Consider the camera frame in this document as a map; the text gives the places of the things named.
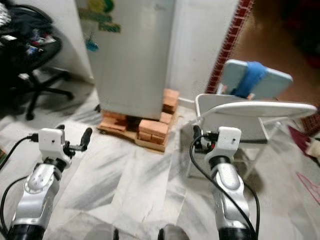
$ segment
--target black cable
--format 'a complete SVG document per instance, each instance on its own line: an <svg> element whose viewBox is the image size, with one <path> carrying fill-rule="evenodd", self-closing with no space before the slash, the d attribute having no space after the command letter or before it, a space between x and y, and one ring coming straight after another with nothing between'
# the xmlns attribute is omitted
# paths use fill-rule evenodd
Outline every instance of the black cable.
<svg viewBox="0 0 320 240"><path fill-rule="evenodd" d="M256 231L255 231L254 227L252 226L252 223L250 222L250 220L249 220L248 216L245 214L245 212L241 209L241 207L239 207L239 205L235 202L235 200L222 187L220 187L195 161L195 158L193 155L194 145L202 137L205 137L205 135L200 135L200 136L196 137L193 140L193 142L191 143L191 146L189 149L189 155L191 158L191 162L218 190L220 190L234 204L234 206L238 209L238 211L241 213L244 220L248 224L253 239L258 239Z"/></svg>
<svg viewBox="0 0 320 240"><path fill-rule="evenodd" d="M250 190L250 192L252 193L252 195L254 196L254 200L255 200L255 206L256 206L256 222L255 222L255 234L256 234L256 238L258 239L258 235L259 235L259 227L260 227L260 202L259 202L259 198L257 193L255 192L255 190L253 190L248 184L246 184L245 182L244 186Z"/></svg>
<svg viewBox="0 0 320 240"><path fill-rule="evenodd" d="M32 136L25 136L24 138L21 138L19 141L17 141L15 143L15 145L11 148L10 152L8 153L8 155L5 157L5 159L3 160L3 162L0 165L0 171L1 169L5 166L6 162L8 161L8 159L10 158L11 154L14 152L14 150L16 149L16 147L18 147L18 145L26 140L26 139L31 139Z"/></svg>
<svg viewBox="0 0 320 240"><path fill-rule="evenodd" d="M4 191L3 195L2 195L2 199L1 199L1 205L0 205L0 221L1 221L1 225L2 225L2 229L1 229L1 233L3 235L4 238L7 238L8 235L8 228L6 226L6 222L5 222L5 217L4 217L4 208L5 208L5 202L6 202L6 197L7 194L10 190L10 188L15 185L17 182L26 179L28 176L24 176L24 177L20 177L17 180L13 181Z"/></svg>

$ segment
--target black office chair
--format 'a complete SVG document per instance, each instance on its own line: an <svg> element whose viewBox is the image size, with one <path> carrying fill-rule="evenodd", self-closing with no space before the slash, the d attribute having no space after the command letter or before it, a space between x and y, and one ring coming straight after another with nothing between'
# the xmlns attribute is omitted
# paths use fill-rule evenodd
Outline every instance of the black office chair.
<svg viewBox="0 0 320 240"><path fill-rule="evenodd" d="M36 16L41 21L47 21L51 24L52 19L40 9L29 6L29 5L13 5L8 8L9 12L12 13L12 24L9 24L5 27L0 28L0 39L2 44L5 46L4 54L1 57L8 57L7 69L4 69L6 72L5 77L10 80L10 94L9 99L13 101L14 98L27 94L33 93L31 102L26 111L26 119L32 120L35 115L33 113L38 97L42 92L50 92L59 95L65 95L69 100L74 98L74 95L70 91L64 91L56 88L51 88L53 83L57 82L59 79L69 78L69 74L66 71L62 71L59 74L54 75L50 79L40 82L36 75L33 74L33 70L41 67L51 60L62 48L62 41L58 37L53 37L54 42L37 45L36 47L41 49L41 55L37 57L30 56L27 54L27 43L29 43L28 35L22 32L25 30L25 27L19 27L19 23L15 21L15 17L18 14L26 14L31 16ZM15 40L4 39L3 36L10 35L15 37ZM26 84L21 84L21 81L24 80L19 78L19 74L28 74L29 79L28 86Z"/></svg>

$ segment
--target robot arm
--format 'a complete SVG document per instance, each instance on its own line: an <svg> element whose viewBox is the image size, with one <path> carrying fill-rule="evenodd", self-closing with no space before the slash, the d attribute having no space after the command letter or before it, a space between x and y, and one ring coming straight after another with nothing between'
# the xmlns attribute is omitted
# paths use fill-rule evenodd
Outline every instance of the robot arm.
<svg viewBox="0 0 320 240"><path fill-rule="evenodd" d="M80 145L65 141L64 127L43 128L38 133L43 163L37 164L23 185L23 195L10 225L8 240L41 240L49 224L55 196L64 169L71 165L75 151L87 150L92 129L88 128Z"/></svg>
<svg viewBox="0 0 320 240"><path fill-rule="evenodd" d="M211 179L223 189L241 208L249 219L249 206L244 197L244 182L232 165L234 154L238 150L241 130L234 127L220 127L218 134L211 133L215 146L198 151L206 153L204 160L210 166ZM211 187L214 198L216 227L221 240L254 240L252 229L235 204L215 185Z"/></svg>

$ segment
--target white plastic chair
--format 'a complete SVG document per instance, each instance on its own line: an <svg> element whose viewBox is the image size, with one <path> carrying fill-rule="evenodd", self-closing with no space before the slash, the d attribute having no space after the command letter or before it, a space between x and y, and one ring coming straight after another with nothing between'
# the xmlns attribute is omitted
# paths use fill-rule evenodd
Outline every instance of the white plastic chair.
<svg viewBox="0 0 320 240"><path fill-rule="evenodd" d="M218 132L218 128L221 126L239 128L242 131L239 148L259 149L254 159L241 161L247 165L243 175L244 179L255 168L275 132L273 130L271 134L267 134L261 117L301 118L317 112L317 108L310 104L248 101L231 95L200 94L196 97L195 104L198 118L191 122L191 125L199 125L204 132ZM187 177L190 177L192 166L190 161L186 173Z"/></svg>
<svg viewBox="0 0 320 240"><path fill-rule="evenodd" d="M236 88L248 69L248 63L246 61L229 59L225 62L221 81L218 85L217 95L228 95ZM266 68L266 75L261 79L258 84L252 89L251 93L253 97L251 100L261 99L274 99L285 91L291 84L293 84L293 78L291 75L278 71L272 68ZM274 125L274 131L276 131L277 125L280 121L285 120L286 117L273 118L264 120L263 124Z"/></svg>

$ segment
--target cable connector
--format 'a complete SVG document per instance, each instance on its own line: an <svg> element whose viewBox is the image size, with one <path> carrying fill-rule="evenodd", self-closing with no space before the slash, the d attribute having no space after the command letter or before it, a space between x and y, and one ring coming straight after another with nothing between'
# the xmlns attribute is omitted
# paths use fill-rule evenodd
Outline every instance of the cable connector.
<svg viewBox="0 0 320 240"><path fill-rule="evenodd" d="M218 141L219 133L207 131L204 133L204 138L212 143Z"/></svg>
<svg viewBox="0 0 320 240"><path fill-rule="evenodd" d="M31 142L38 143L39 142L39 134L38 133L32 133L29 135L29 139Z"/></svg>

